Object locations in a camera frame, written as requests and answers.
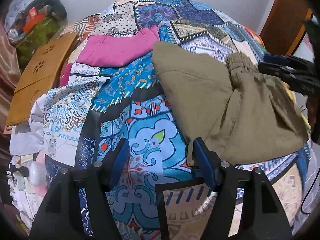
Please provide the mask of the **olive khaki pants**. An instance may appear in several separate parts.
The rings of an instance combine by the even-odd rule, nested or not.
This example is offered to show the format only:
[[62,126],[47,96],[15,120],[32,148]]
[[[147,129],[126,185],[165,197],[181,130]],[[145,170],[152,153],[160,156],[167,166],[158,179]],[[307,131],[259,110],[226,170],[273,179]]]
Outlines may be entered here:
[[258,72],[244,53],[220,62],[171,43],[156,42],[152,63],[196,164],[193,142],[231,164],[283,157],[309,140],[306,123],[281,79]]

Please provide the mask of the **white lotion pump bottle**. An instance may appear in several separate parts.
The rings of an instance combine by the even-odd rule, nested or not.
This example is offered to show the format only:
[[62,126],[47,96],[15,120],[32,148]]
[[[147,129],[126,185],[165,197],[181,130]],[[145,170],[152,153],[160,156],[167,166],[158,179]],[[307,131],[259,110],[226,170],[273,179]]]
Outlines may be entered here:
[[42,163],[36,161],[28,161],[25,166],[16,167],[14,164],[9,165],[11,175],[15,172],[22,177],[27,178],[27,181],[35,187],[45,187],[46,182],[46,168]]

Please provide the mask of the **blue patchwork bedspread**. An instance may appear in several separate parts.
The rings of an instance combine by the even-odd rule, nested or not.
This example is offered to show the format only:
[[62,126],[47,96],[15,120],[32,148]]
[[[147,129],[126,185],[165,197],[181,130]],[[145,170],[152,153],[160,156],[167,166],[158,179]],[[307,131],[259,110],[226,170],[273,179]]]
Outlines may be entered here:
[[37,155],[43,158],[47,185],[28,212],[30,231],[62,168],[86,169],[125,138],[129,157],[119,183],[106,193],[121,239],[293,239],[303,222],[299,215],[308,176],[317,167],[302,114],[309,140],[296,152],[236,165],[196,138],[191,166],[152,63],[153,51],[123,67],[76,62],[92,35],[130,37],[153,25],[157,42],[192,54],[225,62],[230,54],[244,53],[257,70],[264,57],[263,47],[242,25],[210,5],[115,1],[75,51],[67,84],[48,90],[33,105],[30,119],[39,128]]

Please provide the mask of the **orange wooden lap table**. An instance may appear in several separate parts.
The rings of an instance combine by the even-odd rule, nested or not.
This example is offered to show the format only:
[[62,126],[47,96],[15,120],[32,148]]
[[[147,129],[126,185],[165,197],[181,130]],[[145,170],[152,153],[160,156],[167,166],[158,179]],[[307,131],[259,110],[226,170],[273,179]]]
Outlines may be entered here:
[[34,102],[57,85],[64,61],[75,45],[77,35],[77,32],[66,33],[38,48],[15,88],[7,126],[28,121]]

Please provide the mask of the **striped brown curtain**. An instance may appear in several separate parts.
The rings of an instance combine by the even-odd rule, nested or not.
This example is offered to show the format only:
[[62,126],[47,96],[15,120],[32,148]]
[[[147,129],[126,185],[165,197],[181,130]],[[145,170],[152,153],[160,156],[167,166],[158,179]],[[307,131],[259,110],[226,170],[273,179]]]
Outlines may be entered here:
[[11,46],[1,22],[1,135],[10,135],[11,126],[7,126],[7,116],[14,90],[21,77],[16,49]]

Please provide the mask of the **pink folded garment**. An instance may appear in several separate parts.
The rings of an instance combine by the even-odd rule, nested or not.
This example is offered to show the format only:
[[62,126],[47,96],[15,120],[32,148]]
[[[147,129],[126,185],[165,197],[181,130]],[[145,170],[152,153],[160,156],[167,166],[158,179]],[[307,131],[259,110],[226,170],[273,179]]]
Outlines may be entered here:
[[92,35],[76,62],[92,67],[123,67],[153,51],[157,41],[159,34],[155,25],[130,37]]

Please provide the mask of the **green bag of clutter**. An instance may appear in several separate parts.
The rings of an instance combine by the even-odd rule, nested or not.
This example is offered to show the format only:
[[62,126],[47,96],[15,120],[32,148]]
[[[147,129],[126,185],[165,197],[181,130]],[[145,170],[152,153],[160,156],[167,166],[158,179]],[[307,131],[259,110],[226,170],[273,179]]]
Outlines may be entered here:
[[56,19],[52,16],[35,25],[15,46],[19,65],[26,66],[35,51],[47,44],[59,29]]

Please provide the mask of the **orange box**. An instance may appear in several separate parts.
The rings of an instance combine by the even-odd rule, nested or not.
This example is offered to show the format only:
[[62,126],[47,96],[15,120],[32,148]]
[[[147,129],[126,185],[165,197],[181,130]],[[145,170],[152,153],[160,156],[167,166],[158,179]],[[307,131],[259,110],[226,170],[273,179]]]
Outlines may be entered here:
[[28,11],[27,20],[22,28],[25,34],[29,33],[29,31],[38,23],[42,22],[46,18],[46,13],[40,13],[37,11],[35,7],[32,7]]

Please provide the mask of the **dark grey neck pillow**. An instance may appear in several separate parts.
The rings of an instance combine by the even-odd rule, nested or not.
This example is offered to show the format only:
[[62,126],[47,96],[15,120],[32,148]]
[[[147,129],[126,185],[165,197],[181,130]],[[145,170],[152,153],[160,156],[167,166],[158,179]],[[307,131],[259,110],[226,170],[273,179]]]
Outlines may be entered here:
[[67,11],[60,0],[33,0],[24,10],[24,16],[27,16],[29,10],[35,8],[37,11],[44,9],[46,15],[53,16],[58,21],[67,17]]

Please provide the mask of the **brown wooden door frame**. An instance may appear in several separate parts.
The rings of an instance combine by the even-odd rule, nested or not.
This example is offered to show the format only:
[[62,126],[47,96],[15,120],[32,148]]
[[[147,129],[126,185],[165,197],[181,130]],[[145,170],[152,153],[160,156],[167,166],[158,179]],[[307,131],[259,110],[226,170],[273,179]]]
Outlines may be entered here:
[[266,50],[275,55],[292,55],[306,34],[304,22],[312,16],[305,0],[274,0],[260,33]]

